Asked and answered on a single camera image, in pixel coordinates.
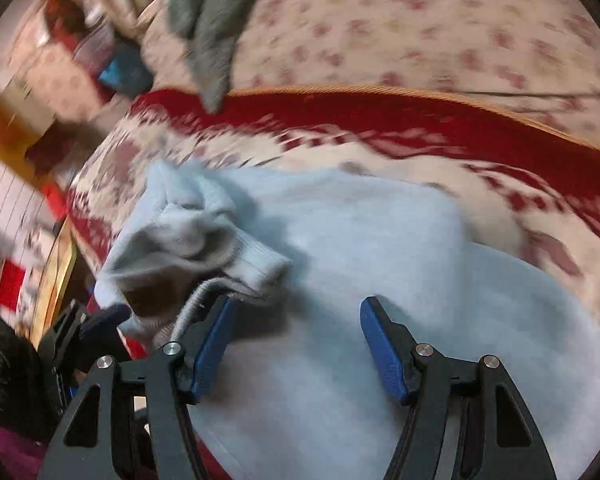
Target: light blue garment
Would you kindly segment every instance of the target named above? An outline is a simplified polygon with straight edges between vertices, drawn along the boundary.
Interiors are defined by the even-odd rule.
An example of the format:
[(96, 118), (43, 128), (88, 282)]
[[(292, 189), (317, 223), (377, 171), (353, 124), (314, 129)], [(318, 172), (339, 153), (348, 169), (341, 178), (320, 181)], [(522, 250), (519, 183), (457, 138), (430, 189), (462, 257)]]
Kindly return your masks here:
[(471, 243), (448, 196), (333, 170), (205, 172), (188, 162), (178, 172), (218, 184), (240, 228), (292, 261), (288, 301), (238, 312), (218, 381), (190, 409), (234, 480), (384, 476), (406, 411), (382, 389), (360, 329), (370, 295), (448, 356), (499, 356), (558, 480), (593, 459), (600, 327), (544, 272)]

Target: triangular cutout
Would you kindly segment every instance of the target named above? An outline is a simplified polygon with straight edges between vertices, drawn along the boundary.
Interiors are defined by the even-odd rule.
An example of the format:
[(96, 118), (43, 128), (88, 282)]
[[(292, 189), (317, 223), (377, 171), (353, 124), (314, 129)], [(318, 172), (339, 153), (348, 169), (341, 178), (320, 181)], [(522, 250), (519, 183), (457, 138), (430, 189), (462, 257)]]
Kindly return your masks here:
[(502, 387), (496, 387), (497, 443), (500, 447), (528, 447), (531, 437), (516, 405)]
[(74, 420), (64, 437), (68, 447), (95, 447), (98, 443), (98, 408), (100, 387), (94, 384), (75, 413)]

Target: blue gripper pad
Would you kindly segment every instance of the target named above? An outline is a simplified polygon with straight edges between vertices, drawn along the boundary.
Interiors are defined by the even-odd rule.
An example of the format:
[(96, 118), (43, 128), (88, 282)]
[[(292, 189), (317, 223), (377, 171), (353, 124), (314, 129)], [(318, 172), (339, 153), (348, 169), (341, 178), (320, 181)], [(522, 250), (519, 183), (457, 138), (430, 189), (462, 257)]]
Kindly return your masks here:
[(406, 403), (409, 391), (404, 383), (402, 361), (368, 300), (360, 305), (360, 326), (376, 362), (384, 390), (400, 404)]
[(191, 393), (200, 399), (208, 393), (216, 380), (218, 365), (224, 355), (224, 350), (231, 340), (235, 323), (235, 301), (226, 300), (222, 312), (211, 327), (206, 341), (196, 357), (195, 375)]

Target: metal screw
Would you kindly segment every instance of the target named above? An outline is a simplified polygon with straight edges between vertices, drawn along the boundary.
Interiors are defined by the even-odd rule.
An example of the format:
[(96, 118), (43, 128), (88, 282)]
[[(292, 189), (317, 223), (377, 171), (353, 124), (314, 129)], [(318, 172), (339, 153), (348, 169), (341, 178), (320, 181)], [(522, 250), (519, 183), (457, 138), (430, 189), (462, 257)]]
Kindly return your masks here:
[(98, 368), (109, 368), (113, 364), (113, 357), (110, 355), (103, 355), (96, 361)]
[(167, 343), (162, 349), (162, 351), (167, 355), (176, 355), (180, 351), (180, 348), (182, 348), (180, 346), (180, 343), (172, 341), (170, 343)]
[(433, 354), (433, 346), (426, 343), (420, 343), (419, 345), (416, 345), (416, 352), (423, 357), (429, 357)]
[(498, 359), (495, 355), (485, 355), (484, 364), (487, 368), (497, 368), (500, 366), (500, 359)]

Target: purple cloth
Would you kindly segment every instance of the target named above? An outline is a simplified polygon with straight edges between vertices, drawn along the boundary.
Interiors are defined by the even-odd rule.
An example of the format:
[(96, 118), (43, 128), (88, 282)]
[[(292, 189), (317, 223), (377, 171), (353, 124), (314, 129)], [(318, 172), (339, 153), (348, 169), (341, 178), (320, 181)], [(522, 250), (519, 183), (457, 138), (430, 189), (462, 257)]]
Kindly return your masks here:
[(0, 427), (0, 460), (13, 480), (36, 480), (46, 445)]

